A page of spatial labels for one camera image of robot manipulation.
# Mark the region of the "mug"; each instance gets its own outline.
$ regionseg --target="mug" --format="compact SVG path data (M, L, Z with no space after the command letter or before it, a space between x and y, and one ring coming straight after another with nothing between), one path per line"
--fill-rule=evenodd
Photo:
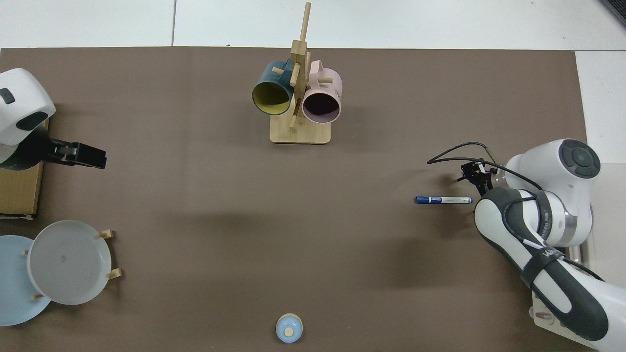
M339 73L322 67L317 60L311 63L310 88L302 98L302 113L317 123L330 123L341 114L342 81Z
M280 115L287 111L294 95L294 87L289 85L292 72L290 58L269 63L252 90L254 105L269 115Z

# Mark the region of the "marker pen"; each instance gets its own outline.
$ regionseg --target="marker pen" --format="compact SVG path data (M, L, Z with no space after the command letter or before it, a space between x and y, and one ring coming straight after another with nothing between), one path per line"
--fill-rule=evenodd
M415 204L471 204L471 197L415 197Z

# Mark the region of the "wooden mug holder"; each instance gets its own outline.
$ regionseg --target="wooden mug holder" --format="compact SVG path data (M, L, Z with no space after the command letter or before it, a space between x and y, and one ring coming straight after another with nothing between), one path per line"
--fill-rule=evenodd
M302 113L302 99L307 88L310 69L310 51L307 51L307 27L311 3L306 3L300 40L291 44L291 63L293 73L290 86L294 87L294 96L286 112L270 117L270 140L274 143L326 144L331 141L331 124L316 123Z

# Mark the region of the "white plate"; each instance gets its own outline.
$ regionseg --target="white plate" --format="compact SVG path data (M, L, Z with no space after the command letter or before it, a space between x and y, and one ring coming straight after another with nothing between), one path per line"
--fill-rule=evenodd
M82 304L108 281L111 253L91 226L74 220L43 229L28 254L28 275L35 288L54 302Z
M0 326L21 324L33 319L48 306L46 297L38 294L26 269L28 251L33 240L14 235L0 236Z

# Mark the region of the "light blue bowl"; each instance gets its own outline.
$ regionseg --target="light blue bowl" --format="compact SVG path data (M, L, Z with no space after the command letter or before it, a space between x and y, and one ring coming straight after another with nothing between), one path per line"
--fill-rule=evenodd
M284 343L294 343L302 336L302 320L292 313L287 313L276 323L276 335Z
M28 277L26 261L33 240L14 235L0 236L0 326L21 324L33 319L48 306L50 298L41 297Z

